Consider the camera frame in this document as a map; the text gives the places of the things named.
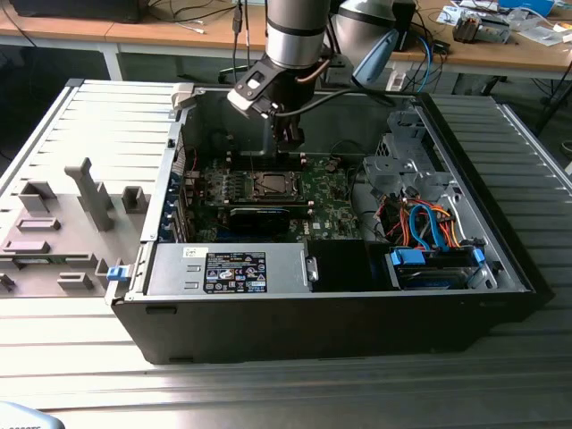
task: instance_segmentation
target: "blue clip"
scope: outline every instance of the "blue clip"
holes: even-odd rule
[[[484,264],[484,261],[486,261],[484,253],[480,248],[473,249],[473,258],[479,265]]]
[[[110,282],[126,282],[130,279],[127,265],[112,266],[107,270],[107,280]]]
[[[418,248],[397,248],[391,252],[393,265],[424,265],[425,257]]]

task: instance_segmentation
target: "sticker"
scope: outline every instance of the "sticker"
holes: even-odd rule
[[[23,258],[16,258],[14,262],[18,264],[49,264],[50,261],[46,259],[23,259]]]
[[[206,293],[265,293],[266,253],[205,253]]]
[[[208,248],[182,248],[182,257],[205,257]]]

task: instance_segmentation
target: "power supply label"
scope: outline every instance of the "power supply label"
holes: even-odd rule
[[[265,293],[266,253],[207,253],[206,293]]]

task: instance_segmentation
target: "green circuit board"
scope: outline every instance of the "green circuit board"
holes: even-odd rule
[[[203,197],[190,206],[196,242],[359,239],[357,219],[348,201],[347,172],[341,168],[326,171],[329,162],[328,157],[308,158],[299,172],[231,172],[220,160],[213,160],[201,170]],[[225,216],[244,206],[286,209],[290,228],[267,236],[232,234]]]

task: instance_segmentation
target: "white table leg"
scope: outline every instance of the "white table leg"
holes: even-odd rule
[[[115,43],[102,43],[99,45],[99,52],[104,55],[105,65],[109,72],[109,79],[123,80],[122,67],[119,64],[119,48]]]

